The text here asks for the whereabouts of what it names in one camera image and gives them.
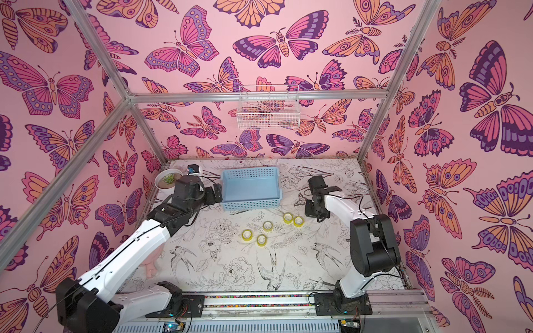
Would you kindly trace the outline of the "yellow tape roll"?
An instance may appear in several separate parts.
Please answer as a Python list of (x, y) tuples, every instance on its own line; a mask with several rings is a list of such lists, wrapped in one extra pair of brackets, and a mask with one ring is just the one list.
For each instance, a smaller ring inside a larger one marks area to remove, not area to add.
[(304, 218), (302, 218), (301, 216), (296, 216), (296, 217), (294, 217), (293, 224), (294, 224), (297, 228), (301, 228), (301, 227), (303, 227), (304, 223), (305, 223), (305, 220), (304, 220)]
[(291, 213), (284, 213), (283, 221), (287, 224), (293, 223), (294, 217)]
[(273, 230), (273, 223), (271, 221), (265, 221), (262, 228), (266, 233), (270, 233)]
[(241, 237), (244, 241), (251, 241), (253, 239), (253, 231), (245, 229), (242, 231)]
[(265, 247), (268, 242), (268, 237), (265, 234), (259, 234), (256, 239), (256, 244), (259, 247)]

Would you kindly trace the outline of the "light blue perforated storage basket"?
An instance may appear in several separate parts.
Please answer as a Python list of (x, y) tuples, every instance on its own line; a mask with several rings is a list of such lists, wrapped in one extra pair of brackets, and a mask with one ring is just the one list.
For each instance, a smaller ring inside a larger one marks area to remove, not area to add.
[(276, 166), (226, 169), (221, 181), (224, 211), (277, 208), (283, 198)]

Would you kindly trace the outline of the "yellow tape roll bottom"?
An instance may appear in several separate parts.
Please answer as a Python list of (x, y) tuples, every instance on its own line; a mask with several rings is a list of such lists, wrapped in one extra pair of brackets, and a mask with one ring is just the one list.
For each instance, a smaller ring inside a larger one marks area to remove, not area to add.
[(256, 244), (259, 247), (265, 247), (268, 242), (268, 237), (265, 234), (259, 234), (256, 239)]

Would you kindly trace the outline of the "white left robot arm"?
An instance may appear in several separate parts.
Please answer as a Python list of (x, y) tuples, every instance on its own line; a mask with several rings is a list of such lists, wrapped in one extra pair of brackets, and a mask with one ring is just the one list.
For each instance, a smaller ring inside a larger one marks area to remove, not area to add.
[(182, 227), (192, 225), (202, 209), (220, 202), (220, 184), (206, 187), (197, 175), (179, 178), (173, 194), (148, 213), (121, 246), (80, 278), (68, 277), (58, 285), (56, 308), (61, 326), (71, 332), (113, 332), (147, 314), (186, 313), (183, 291), (171, 282), (124, 296), (117, 292), (156, 249)]

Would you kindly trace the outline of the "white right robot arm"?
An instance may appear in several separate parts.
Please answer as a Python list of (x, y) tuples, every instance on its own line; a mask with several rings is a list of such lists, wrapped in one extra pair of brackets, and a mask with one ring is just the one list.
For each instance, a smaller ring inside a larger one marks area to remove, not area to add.
[(350, 232), (351, 268), (335, 284), (333, 305), (343, 313), (363, 300), (366, 290), (380, 276), (401, 263), (401, 255), (392, 222), (387, 215), (372, 215), (341, 194), (337, 186), (328, 186), (322, 176), (308, 180), (311, 198), (305, 204), (305, 216), (321, 223), (336, 216)]

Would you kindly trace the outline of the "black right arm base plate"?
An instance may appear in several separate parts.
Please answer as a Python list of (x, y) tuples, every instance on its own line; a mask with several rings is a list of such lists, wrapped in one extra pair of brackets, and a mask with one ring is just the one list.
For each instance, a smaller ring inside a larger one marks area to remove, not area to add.
[(373, 310), (367, 294), (356, 298), (344, 298), (335, 293), (311, 293), (310, 303), (314, 305), (317, 316), (365, 316)]

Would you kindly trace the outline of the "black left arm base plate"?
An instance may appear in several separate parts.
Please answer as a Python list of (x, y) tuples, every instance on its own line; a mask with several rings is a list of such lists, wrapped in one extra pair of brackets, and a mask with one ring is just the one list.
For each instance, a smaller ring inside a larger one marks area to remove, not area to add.
[(170, 304), (163, 310), (147, 314), (147, 319), (162, 318), (200, 318), (202, 317), (205, 303), (205, 296), (202, 294), (191, 294), (184, 296), (173, 296)]

